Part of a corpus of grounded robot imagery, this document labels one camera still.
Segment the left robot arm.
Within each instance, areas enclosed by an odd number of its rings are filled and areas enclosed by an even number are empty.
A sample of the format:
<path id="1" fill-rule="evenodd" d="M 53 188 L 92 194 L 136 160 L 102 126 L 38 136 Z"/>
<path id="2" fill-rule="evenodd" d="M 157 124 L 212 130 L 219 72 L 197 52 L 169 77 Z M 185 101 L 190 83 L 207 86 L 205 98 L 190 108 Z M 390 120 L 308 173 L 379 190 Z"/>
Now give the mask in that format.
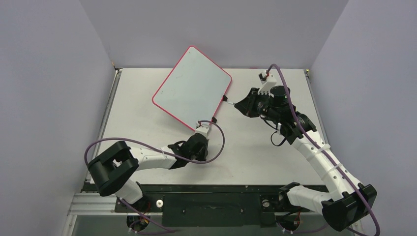
<path id="1" fill-rule="evenodd" d="M 125 200 L 134 211 L 141 211 L 146 207 L 147 198 L 140 184 L 131 178 L 132 175 L 139 170 L 173 170 L 191 161 L 205 161 L 208 143 L 205 135 L 196 133 L 186 141 L 178 141 L 155 151 L 129 147 L 120 140 L 88 162 L 87 168 L 101 196 L 114 194 Z"/>

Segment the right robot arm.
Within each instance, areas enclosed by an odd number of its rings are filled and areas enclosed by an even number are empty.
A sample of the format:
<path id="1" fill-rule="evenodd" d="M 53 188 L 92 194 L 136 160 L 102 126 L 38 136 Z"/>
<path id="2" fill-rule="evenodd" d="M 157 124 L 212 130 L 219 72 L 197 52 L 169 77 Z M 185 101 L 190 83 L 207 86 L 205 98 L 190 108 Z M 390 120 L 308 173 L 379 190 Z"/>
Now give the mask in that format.
<path id="1" fill-rule="evenodd" d="M 275 124 L 275 130 L 312 166 L 327 188 L 321 192 L 292 182 L 280 189 L 278 205 L 284 210 L 302 207 L 321 214 L 327 224 L 342 231 L 369 215 L 377 197 L 373 185 L 364 185 L 338 161 L 308 116 L 295 111 L 283 86 L 267 93 L 251 88 L 234 104 L 244 116 Z"/>

